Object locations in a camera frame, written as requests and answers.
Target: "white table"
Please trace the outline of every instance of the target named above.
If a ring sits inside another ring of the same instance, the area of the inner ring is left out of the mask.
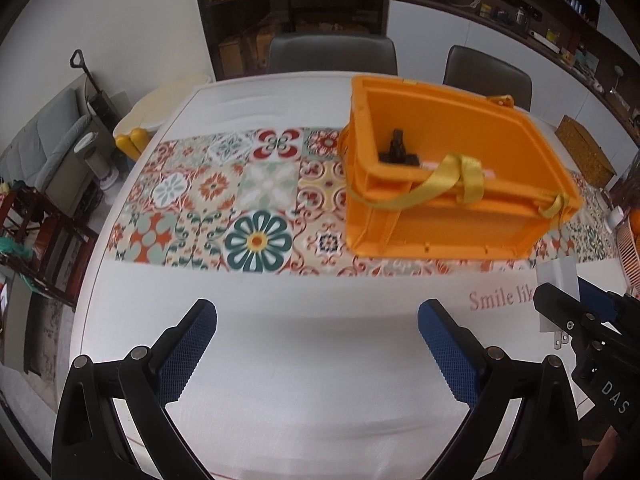
[[[197,89],[166,122],[116,200],[89,264],[76,310],[70,358],[123,358],[151,346],[198,298],[218,311],[218,331],[180,401],[167,410],[215,476],[421,478],[466,413],[453,399],[421,339],[418,305],[438,298],[482,344],[513,358],[553,353],[538,333],[532,303],[475,310],[470,295],[535,288],[533,270],[416,278],[331,278],[211,272],[118,262],[104,257],[128,192],[162,140],[348,122],[347,73],[295,73],[230,80]],[[553,128],[534,119],[560,159],[575,169]],[[599,286],[624,292],[620,264],[581,264]],[[569,369],[571,350],[560,354]],[[584,394],[574,388],[577,402]],[[486,461],[513,421],[513,406]],[[129,413],[126,435],[144,470],[157,475]]]

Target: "decorative tile pattern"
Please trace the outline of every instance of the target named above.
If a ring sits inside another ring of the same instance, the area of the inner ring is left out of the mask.
[[[134,184],[107,246],[117,260],[228,272],[428,276],[523,270],[571,254],[616,257],[598,191],[526,260],[364,258],[346,245],[339,130],[251,130],[162,142]]]
[[[228,211],[238,196],[244,166],[239,163],[207,167],[194,176],[190,199],[198,210]]]
[[[298,162],[248,164],[236,208],[284,210],[294,203],[298,188]]]
[[[338,158],[338,137],[340,137],[340,130],[334,128],[307,129],[303,155],[308,159],[319,160]]]
[[[225,234],[224,266],[242,272],[277,272],[289,261],[292,238],[286,218],[264,209],[242,212]]]
[[[175,213],[149,212],[138,215],[123,260],[164,265],[177,220]]]
[[[136,230],[138,214],[122,212],[111,229],[107,241],[107,256],[114,260],[123,260],[124,253],[129,247],[131,235]]]
[[[253,162],[283,162],[299,160],[302,154],[303,131],[257,130],[249,157]]]
[[[204,209],[181,214],[164,264],[201,270],[217,269],[222,254],[222,235],[228,220],[228,211]]]
[[[208,136],[211,140],[206,151],[206,162],[229,164],[245,162],[254,145],[255,131],[231,132]]]
[[[323,212],[334,212],[342,221],[346,214],[347,195],[340,160],[304,160],[296,209],[305,218],[318,218]]]
[[[129,191],[122,212],[130,214],[142,212],[151,200],[151,193],[160,182],[160,179],[160,173],[141,173],[131,191]]]
[[[213,136],[191,137],[181,141],[174,147],[173,153],[167,158],[162,169],[194,170],[204,163],[207,148],[213,141]]]
[[[142,168],[142,173],[159,173],[164,168],[164,164],[174,154],[177,140],[166,140],[160,142],[149,157],[149,160]]]

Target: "cardboard box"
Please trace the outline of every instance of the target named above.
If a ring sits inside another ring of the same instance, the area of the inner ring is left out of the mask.
[[[231,36],[218,45],[225,77],[244,75],[240,36]]]
[[[255,45],[257,51],[257,59],[258,66],[265,68],[267,66],[267,61],[269,60],[269,47],[271,45],[271,40],[278,32],[277,26],[269,26],[260,29],[258,35],[255,38]]]
[[[605,187],[616,175],[616,170],[598,143],[578,121],[564,116],[556,130],[556,136],[575,161],[584,179],[593,187]]]

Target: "black chair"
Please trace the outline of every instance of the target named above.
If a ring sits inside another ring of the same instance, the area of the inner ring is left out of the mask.
[[[449,50],[445,85],[480,95],[510,94],[516,106],[531,110],[531,78],[519,68],[466,46]]]
[[[293,32],[271,41],[267,73],[318,70],[398,75],[396,48],[385,36],[339,32]]]

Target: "wooden chair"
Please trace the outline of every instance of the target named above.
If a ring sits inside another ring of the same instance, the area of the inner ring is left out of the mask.
[[[21,221],[13,218],[11,210]],[[30,261],[14,254],[0,253],[0,262],[29,278],[43,295],[68,304],[75,310],[97,233],[65,215],[46,195],[32,187],[20,188],[5,197],[0,205],[0,225],[2,235],[11,237],[19,244],[25,244],[28,235],[36,232]],[[71,264],[66,285],[61,288],[56,283],[74,240],[79,243],[78,252]]]

